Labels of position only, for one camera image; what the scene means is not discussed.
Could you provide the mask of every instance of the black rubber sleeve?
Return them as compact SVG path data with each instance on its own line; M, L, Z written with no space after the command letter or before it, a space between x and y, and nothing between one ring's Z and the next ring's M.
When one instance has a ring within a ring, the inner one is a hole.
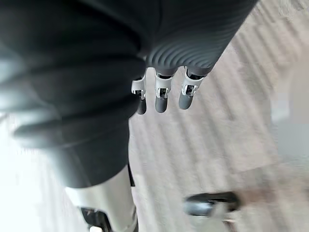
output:
M128 27L123 14L104 10L85 1L0 2L0 110L20 123L17 141L46 154L71 188L128 164L128 119L139 102L131 84L145 71L137 54L153 23L132 14Z

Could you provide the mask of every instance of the robotic finger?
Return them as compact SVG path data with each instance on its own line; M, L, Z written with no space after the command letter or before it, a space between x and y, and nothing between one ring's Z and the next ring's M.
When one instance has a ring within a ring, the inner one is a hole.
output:
M132 82L131 91L132 91L133 94L138 95L139 98L140 98L137 113L139 115L145 114L146 110L147 110L147 104L146 104L146 73L142 77L140 77L137 80L134 80Z
M176 71L177 68L155 71L155 109L159 113L165 112L168 107L168 97Z
M209 69L185 68L185 77L179 96L179 107L181 109L186 110L191 106L193 96L208 73Z

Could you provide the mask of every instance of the beige carpet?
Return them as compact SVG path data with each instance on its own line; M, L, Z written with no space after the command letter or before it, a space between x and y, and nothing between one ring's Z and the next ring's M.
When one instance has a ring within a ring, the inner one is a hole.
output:
M263 0L204 80L192 107L178 109L179 69L166 113L131 120L130 159L141 232L204 232L182 211L183 197L234 190L244 206L232 214L239 232L307 232L309 168L281 160L270 134L268 98L309 47L309 0ZM85 232L44 157L14 144L0 124L0 231Z

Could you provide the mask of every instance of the ribbed rubber cover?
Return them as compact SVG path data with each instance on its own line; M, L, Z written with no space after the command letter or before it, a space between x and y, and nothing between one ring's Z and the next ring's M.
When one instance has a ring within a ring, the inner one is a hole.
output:
M257 0L161 2L161 27L147 65L162 69L213 67Z

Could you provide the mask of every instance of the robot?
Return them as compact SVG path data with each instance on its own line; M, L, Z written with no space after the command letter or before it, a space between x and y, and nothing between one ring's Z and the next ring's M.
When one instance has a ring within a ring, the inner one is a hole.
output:
M0 3L9 12L1 14L0 109L20 122L20 145L48 156L90 231L138 231L128 119L146 112L146 68L156 70L155 108L168 113L173 76L184 66L179 107L188 109L256 2ZM226 214L239 206L232 192L184 203L190 215L213 216L218 231L232 227Z

